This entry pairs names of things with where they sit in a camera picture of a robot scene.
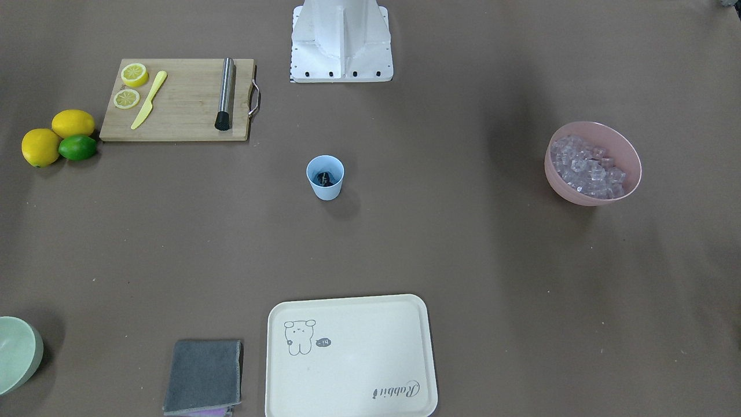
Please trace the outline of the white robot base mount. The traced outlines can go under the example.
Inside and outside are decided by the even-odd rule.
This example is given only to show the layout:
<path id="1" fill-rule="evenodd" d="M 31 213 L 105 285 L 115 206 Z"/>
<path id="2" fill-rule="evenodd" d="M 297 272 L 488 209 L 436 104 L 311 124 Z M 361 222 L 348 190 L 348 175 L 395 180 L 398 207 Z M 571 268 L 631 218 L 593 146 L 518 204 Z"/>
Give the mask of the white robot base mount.
<path id="1" fill-rule="evenodd" d="M 388 11 L 376 1 L 305 1 L 292 16 L 289 81 L 365 83 L 394 77 Z"/>

